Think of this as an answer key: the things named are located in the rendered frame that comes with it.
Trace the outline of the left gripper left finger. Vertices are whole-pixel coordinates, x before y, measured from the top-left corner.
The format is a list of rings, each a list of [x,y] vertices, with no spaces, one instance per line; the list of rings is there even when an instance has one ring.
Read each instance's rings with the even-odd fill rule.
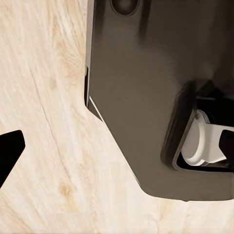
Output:
[[[24,149],[25,141],[21,130],[0,136],[0,188]]]

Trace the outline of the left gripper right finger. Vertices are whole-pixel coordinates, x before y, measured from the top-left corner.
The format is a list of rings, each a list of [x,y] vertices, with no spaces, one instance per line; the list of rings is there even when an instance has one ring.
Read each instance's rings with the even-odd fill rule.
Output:
[[[234,168],[234,131],[224,129],[218,146]]]

